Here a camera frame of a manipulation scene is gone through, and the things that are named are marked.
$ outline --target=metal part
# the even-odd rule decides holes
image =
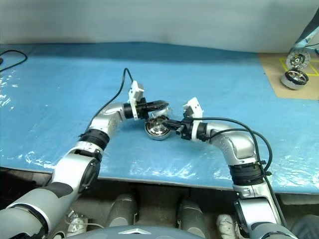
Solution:
[[[182,201],[178,211],[177,223],[179,224],[179,228],[184,231],[195,234],[201,238],[209,238],[204,214],[194,201]]]
[[[85,169],[93,159],[79,154],[67,154],[56,164],[52,182],[68,184],[74,191],[78,191]]]
[[[143,235],[150,235],[152,233],[145,231],[143,229],[139,228],[134,228],[134,229],[129,229],[127,231],[119,232],[119,234],[143,234]]]
[[[90,142],[86,142],[86,141],[76,142],[75,146],[73,148],[71,148],[67,154],[73,153],[76,150],[83,150],[83,151],[87,151],[90,153],[100,152],[101,154],[103,154],[103,150],[99,146],[97,146],[96,144],[90,143]]]
[[[146,102],[145,103],[145,108],[147,112],[158,112],[156,113],[157,116],[159,115],[166,115],[165,111],[168,111],[168,105],[169,103],[166,101],[152,101],[152,102]]]
[[[170,135],[171,131],[162,124],[167,119],[166,116],[158,116],[145,122],[145,131],[151,139],[164,140]]]
[[[137,81],[133,81],[130,91],[129,91],[129,101],[128,103],[131,104],[132,112],[133,112],[133,118],[134,120],[138,120],[138,113],[136,111],[136,104],[141,100],[143,97],[144,88],[141,84],[139,84]]]
[[[129,194],[119,195],[112,205],[106,227],[130,226],[138,214],[135,198]]]
[[[281,78],[280,81],[292,90],[299,90],[308,82],[309,78],[306,73],[298,70],[291,69],[287,71]]]
[[[263,182],[261,184],[256,185],[249,185],[249,186],[238,186],[233,185],[233,189],[235,192],[239,194],[239,197],[241,199],[247,199],[247,198],[266,198],[271,209],[273,212],[273,215],[276,219],[276,222],[278,224],[281,224],[280,216],[277,210],[277,207],[274,203],[274,200],[271,196],[271,193],[269,191],[268,185],[266,182]]]
[[[110,104],[92,120],[89,129],[98,129],[112,137],[121,122],[125,120],[123,104]]]
[[[298,239],[291,231],[279,224],[263,223],[250,232],[252,239]]]
[[[169,107],[165,107],[164,109],[159,110],[159,111],[154,111],[151,114],[151,118],[156,118],[158,116],[166,116],[167,117],[169,111],[170,111]]]
[[[302,69],[308,66],[310,62],[310,54],[305,49],[293,49],[286,59],[288,69]]]
[[[89,219],[84,215],[79,215],[75,211],[71,211],[68,215],[70,225],[67,230],[67,237],[78,235],[86,232]]]
[[[203,110],[201,106],[199,105],[199,102],[196,97],[190,99],[186,104],[183,105],[184,108],[184,117],[190,117],[190,118],[201,118],[203,117]],[[191,140],[197,141],[197,129],[199,123],[201,123],[202,120],[195,120],[193,122],[193,128],[191,131]]]
[[[229,128],[231,127],[227,124],[210,122],[207,124],[206,134],[210,136],[212,132],[217,133]],[[257,161],[254,143],[245,133],[226,132],[213,138],[209,143],[220,148],[229,166]]]
[[[182,131],[184,130],[185,126],[181,125],[180,127],[178,127],[178,129],[176,130],[176,134],[180,135],[182,133]]]
[[[273,210],[266,198],[239,199],[241,211],[249,230],[254,223],[277,223]]]

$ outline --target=silver cylinder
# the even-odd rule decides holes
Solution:
[[[204,220],[204,214],[196,202],[183,200],[179,211],[179,228],[202,238],[208,239],[209,234]]]
[[[133,225],[137,212],[136,201],[132,195],[119,195],[112,205],[106,220],[106,226],[116,227]]]

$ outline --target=blue mat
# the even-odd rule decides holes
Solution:
[[[240,120],[274,151],[276,192],[319,192],[318,101],[277,98],[257,54],[151,43],[10,45],[28,61],[1,75],[2,167],[52,172],[91,116],[118,90],[123,69],[148,101],[166,100],[172,118],[197,97],[204,116]],[[3,56],[5,65],[20,59]],[[129,81],[116,102],[128,99]],[[260,144],[262,158],[267,150]],[[231,188],[218,148],[173,135],[153,141],[143,121],[124,122],[106,149],[100,175],[126,181]]]

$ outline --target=cable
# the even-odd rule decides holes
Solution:
[[[306,47],[308,47],[308,46],[317,46],[317,45],[319,45],[319,42],[316,43],[316,44],[313,44],[313,45],[307,45]]]
[[[231,131],[245,131],[245,132],[248,132],[248,130],[246,130],[244,128],[230,128],[230,129],[221,130],[221,131],[213,134],[212,136],[210,136],[208,139],[212,139],[212,138],[214,138],[214,137],[216,137],[216,136],[218,136],[218,135],[220,135],[222,133],[231,132]],[[270,167],[270,165],[271,165],[271,163],[273,161],[273,151],[271,149],[271,146],[270,146],[269,142],[266,140],[266,138],[262,134],[260,134],[260,133],[258,133],[256,131],[253,131],[253,133],[255,135],[257,135],[259,138],[261,138],[264,141],[265,145],[267,146],[269,157],[268,157],[267,164],[266,164],[266,166],[264,168],[265,172],[267,172],[267,170],[269,169],[269,167]]]
[[[28,59],[28,56],[27,56],[26,54],[24,54],[22,51],[17,51],[17,50],[7,50],[7,51],[4,51],[4,52],[0,53],[0,56],[6,54],[6,53],[8,53],[8,52],[17,52],[17,53],[20,53],[20,54],[22,54],[22,55],[24,56],[24,59],[23,59],[22,61],[19,61],[18,63],[15,63],[15,64],[13,64],[13,65],[7,66],[7,67],[5,67],[5,68],[3,68],[3,69],[0,69],[0,72],[5,71],[5,70],[7,70],[7,69],[10,69],[10,68],[12,68],[12,67],[14,67],[14,66],[20,65],[21,63],[25,62],[25,61]]]
[[[64,219],[64,222],[68,225],[88,225],[88,226],[97,226],[97,227],[100,227],[100,228],[104,228],[104,226],[100,225],[100,224],[97,224],[97,223],[69,223],[67,222],[66,219]]]
[[[240,121],[237,121],[237,120],[234,120],[234,119],[220,118],[220,117],[203,117],[203,118],[191,118],[191,119],[192,119],[192,120],[219,120],[219,121],[227,121],[227,122],[232,122],[232,123],[239,124],[239,125],[243,126],[243,127],[244,127],[245,129],[247,129],[247,131],[250,133],[251,138],[252,138],[253,141],[254,141],[257,161],[258,161],[258,162],[260,163],[260,165],[261,165],[260,154],[259,154],[259,148],[258,148],[258,142],[257,142],[257,140],[256,140],[256,137],[255,137],[255,135],[254,135],[254,132],[253,132],[247,125],[245,125],[244,123],[242,123],[242,122],[240,122]],[[272,186],[271,186],[271,184],[270,184],[270,182],[269,182],[269,180],[268,180],[268,178],[267,178],[267,175],[266,175],[266,173],[265,173],[265,170],[264,170],[264,168],[263,168],[262,166],[260,167],[260,170],[261,170],[262,175],[263,175],[263,177],[264,177],[264,179],[265,179],[265,181],[266,181],[266,183],[267,183],[267,185],[268,185],[270,194],[271,194],[271,196],[272,196],[272,198],[273,198],[273,200],[274,200],[274,203],[275,203],[275,205],[276,205],[276,208],[277,208],[279,217],[280,217],[280,219],[281,219],[281,221],[282,221],[282,224],[283,224],[284,227],[288,228],[288,227],[287,227],[286,220],[285,220],[285,217],[284,217],[284,214],[283,214],[283,211],[282,211],[281,208],[280,208],[280,205],[279,205],[279,203],[278,203],[278,200],[277,200],[277,198],[276,198],[276,195],[275,195],[275,193],[274,193],[274,190],[273,190],[273,188],[272,188]]]
[[[124,85],[124,82],[125,82],[126,73],[129,74],[129,77],[130,77],[130,79],[131,79],[131,82],[133,82],[133,77],[132,77],[130,71],[128,70],[128,68],[124,68],[123,76],[122,76],[122,81],[121,81],[121,86],[120,86],[120,88],[119,88],[119,91],[118,91],[108,102],[106,102],[106,103],[94,114],[94,116],[91,118],[91,121],[90,121],[90,123],[88,124],[86,130],[89,129],[89,127],[90,127],[90,125],[91,125],[91,123],[92,123],[94,117],[96,117],[96,116],[99,114],[99,112],[101,112],[102,109],[104,109],[104,108],[105,108],[107,105],[109,105],[113,100],[115,100],[117,96],[119,96],[119,94],[121,93],[121,91],[122,91],[122,89],[123,89],[123,85]]]

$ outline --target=white wall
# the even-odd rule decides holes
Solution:
[[[148,41],[287,52],[318,0],[0,0],[0,42]]]

